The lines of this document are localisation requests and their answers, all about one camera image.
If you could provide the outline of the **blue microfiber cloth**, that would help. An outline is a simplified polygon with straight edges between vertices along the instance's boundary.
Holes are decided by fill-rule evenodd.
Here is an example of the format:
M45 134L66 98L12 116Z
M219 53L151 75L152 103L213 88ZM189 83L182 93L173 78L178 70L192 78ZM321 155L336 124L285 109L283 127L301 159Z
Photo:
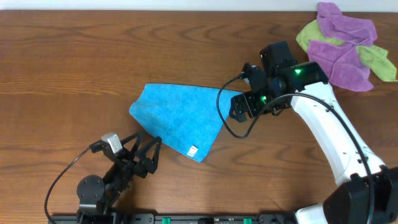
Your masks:
M239 91L149 83L131 105L130 115L153 137L194 161L210 152Z

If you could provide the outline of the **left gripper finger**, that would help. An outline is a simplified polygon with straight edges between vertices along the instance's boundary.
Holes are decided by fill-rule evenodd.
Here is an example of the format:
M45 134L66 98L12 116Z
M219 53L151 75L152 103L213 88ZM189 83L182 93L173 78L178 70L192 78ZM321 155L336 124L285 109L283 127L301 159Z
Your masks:
M121 140L121 145L123 147L122 151L122 159L125 159L127 161L133 161L135 158L135 152L138 150L139 145L141 144L141 141L144 139L144 133L142 131L139 131L137 133L134 133L131 136L128 136L124 139ZM125 145L129 142L133 141L134 144L132 145L132 148L128 150Z
M145 173L154 173L157 170L161 144L162 138L156 137L136 152L139 164Z

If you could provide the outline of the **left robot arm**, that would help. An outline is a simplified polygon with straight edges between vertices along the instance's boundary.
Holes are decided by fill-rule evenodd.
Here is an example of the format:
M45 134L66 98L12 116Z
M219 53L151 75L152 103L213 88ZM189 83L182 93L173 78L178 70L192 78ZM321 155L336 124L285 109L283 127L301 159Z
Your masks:
M78 223L129 223L130 215L113 208L122 192L136 175L146 178L158 168L162 138L156 137L145 146L142 132L122 140L117 134L108 133L89 146L93 153L102 152L113 166L104 177L88 175L78 184L76 193L80 199Z

